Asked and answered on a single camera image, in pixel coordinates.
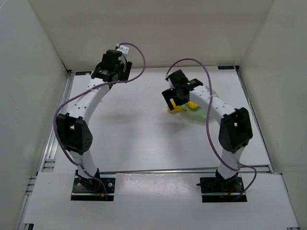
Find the yellow fake pear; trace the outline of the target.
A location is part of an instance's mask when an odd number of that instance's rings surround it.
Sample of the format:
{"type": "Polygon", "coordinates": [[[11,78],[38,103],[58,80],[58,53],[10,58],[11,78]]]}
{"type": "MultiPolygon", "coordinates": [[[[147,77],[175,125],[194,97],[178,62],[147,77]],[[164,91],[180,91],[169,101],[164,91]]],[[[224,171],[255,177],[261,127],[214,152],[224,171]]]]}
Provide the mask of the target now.
{"type": "Polygon", "coordinates": [[[169,113],[180,113],[180,112],[186,111],[186,109],[184,109],[182,106],[177,106],[173,100],[171,100],[170,102],[171,102],[171,104],[172,104],[172,106],[173,106],[173,110],[171,110],[171,109],[169,108],[169,106],[168,106],[168,107],[167,107],[167,111],[168,111],[169,113]]]}
{"type": "Polygon", "coordinates": [[[198,105],[196,104],[196,103],[194,103],[194,102],[188,102],[187,103],[187,106],[188,106],[188,108],[190,109],[190,110],[196,110],[196,109],[198,109],[198,105]]]}

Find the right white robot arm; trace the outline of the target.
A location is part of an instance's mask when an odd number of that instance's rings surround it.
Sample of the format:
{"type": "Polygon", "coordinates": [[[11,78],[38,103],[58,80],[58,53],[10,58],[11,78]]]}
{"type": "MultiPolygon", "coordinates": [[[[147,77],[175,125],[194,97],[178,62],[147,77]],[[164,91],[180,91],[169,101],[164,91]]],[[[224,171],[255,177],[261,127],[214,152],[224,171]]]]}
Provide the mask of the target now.
{"type": "Polygon", "coordinates": [[[253,137],[248,110],[244,107],[234,108],[225,103],[214,96],[212,90],[198,79],[189,80],[182,70],[170,74],[166,77],[166,81],[170,88],[163,91],[162,95],[170,110],[174,110],[175,105],[181,106],[193,102],[207,112],[206,122],[212,118],[220,126],[218,140],[222,147],[221,155],[217,153],[213,145],[209,125],[206,125],[209,143],[220,160],[216,177],[223,180],[237,177],[240,170],[240,157],[253,137]]]}

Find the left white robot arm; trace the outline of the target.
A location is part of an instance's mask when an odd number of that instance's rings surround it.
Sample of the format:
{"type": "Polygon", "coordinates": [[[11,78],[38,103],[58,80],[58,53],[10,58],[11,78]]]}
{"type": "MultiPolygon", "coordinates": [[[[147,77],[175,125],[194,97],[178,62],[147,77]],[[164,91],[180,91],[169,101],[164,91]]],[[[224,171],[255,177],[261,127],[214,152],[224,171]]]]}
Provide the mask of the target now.
{"type": "Polygon", "coordinates": [[[128,47],[119,45],[115,50],[108,50],[103,54],[102,61],[97,64],[87,85],[86,90],[89,92],[81,96],[66,114],[59,114],[56,118],[59,139],[78,164],[77,175],[85,180],[91,180],[98,172],[89,151],[93,135],[88,123],[96,107],[112,87],[108,84],[101,87],[98,85],[128,80],[132,67],[132,63],[125,57],[128,52],[128,47]]]}

